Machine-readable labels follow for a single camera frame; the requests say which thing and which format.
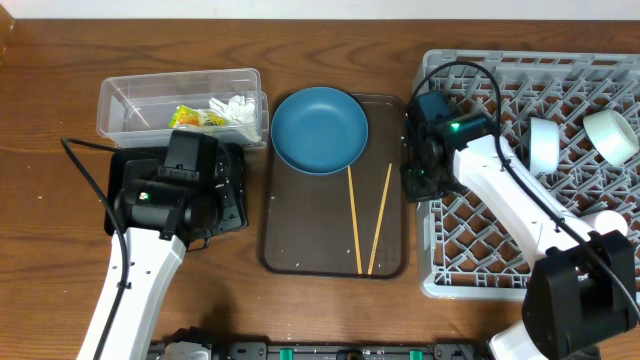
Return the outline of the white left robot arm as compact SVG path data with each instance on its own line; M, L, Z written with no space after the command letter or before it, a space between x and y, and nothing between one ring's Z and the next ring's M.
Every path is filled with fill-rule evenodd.
M169 285L194 241L206 241L248 225L244 167L216 166L211 199L215 216L203 228L166 232L144 218L122 233L111 224L110 268L80 359L141 359L146 356Z

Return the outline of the dark blue plate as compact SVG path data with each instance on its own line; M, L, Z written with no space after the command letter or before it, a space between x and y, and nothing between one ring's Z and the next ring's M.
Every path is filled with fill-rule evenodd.
M277 107L271 142L291 168L329 175L352 165L369 140L369 124L354 96L331 87L310 87L287 96Z

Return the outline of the light blue rice bowl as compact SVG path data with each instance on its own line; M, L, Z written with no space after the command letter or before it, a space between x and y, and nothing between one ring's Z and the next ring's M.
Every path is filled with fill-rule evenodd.
M529 171L533 176L554 173L559 164L558 124L550 120L531 118L529 132Z

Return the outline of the pink cup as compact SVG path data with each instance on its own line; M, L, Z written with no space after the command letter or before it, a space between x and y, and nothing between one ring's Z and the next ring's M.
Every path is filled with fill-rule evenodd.
M590 225L595 231L606 234L614 230L622 235L627 235L628 224L625 218L612 210L602 210L581 217L581 220Z

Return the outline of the yellow green snack wrapper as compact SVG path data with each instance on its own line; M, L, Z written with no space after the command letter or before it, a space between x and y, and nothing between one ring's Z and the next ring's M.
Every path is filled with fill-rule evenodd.
M185 105L178 105L168 126L170 128L208 127L227 125L228 120L211 109L192 109Z

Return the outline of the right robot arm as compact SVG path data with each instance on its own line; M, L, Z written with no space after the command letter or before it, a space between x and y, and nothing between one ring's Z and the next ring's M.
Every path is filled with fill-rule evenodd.
M532 270L521 319L494 335L495 359L567 359L634 329L635 251L617 230L572 215L522 165L486 116L409 116L412 202L470 190L493 213Z

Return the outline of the white paper napkin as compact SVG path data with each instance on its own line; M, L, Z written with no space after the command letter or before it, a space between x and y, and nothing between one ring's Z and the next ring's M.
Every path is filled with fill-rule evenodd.
M256 119L256 102L242 95L235 95L227 102L212 97L209 107L230 125L250 124Z

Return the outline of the mint green bowl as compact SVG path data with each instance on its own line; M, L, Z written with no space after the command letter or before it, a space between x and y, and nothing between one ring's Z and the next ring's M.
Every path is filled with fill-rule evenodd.
M639 152L639 140L631 125L614 110L588 115L583 125L596 150L613 166L623 165Z

